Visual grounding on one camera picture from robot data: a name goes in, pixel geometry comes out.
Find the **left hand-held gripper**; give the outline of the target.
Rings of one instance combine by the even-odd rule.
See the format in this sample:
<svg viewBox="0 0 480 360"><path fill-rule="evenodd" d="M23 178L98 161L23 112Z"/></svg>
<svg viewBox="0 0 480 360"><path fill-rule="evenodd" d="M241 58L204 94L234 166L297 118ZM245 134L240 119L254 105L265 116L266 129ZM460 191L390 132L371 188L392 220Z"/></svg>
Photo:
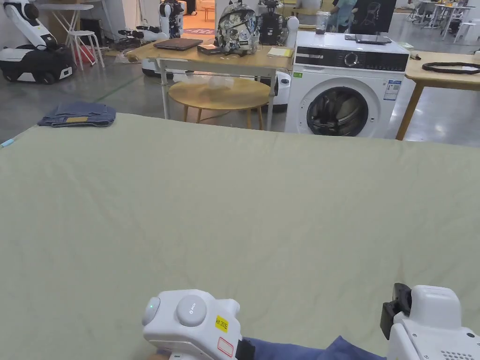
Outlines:
<svg viewBox="0 0 480 360"><path fill-rule="evenodd" d="M170 360L253 360L255 346L241 335L234 299L198 289L163 291L145 309L143 337Z"/></svg>

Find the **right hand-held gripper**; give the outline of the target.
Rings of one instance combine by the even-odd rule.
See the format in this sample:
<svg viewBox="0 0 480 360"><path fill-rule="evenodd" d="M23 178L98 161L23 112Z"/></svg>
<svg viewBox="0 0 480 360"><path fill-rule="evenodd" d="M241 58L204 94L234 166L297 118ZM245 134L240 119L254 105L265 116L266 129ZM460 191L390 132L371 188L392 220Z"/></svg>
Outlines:
<svg viewBox="0 0 480 360"><path fill-rule="evenodd" d="M480 337L462 326L462 308L452 289L395 283L382 305L381 331L388 360L478 360Z"/></svg>

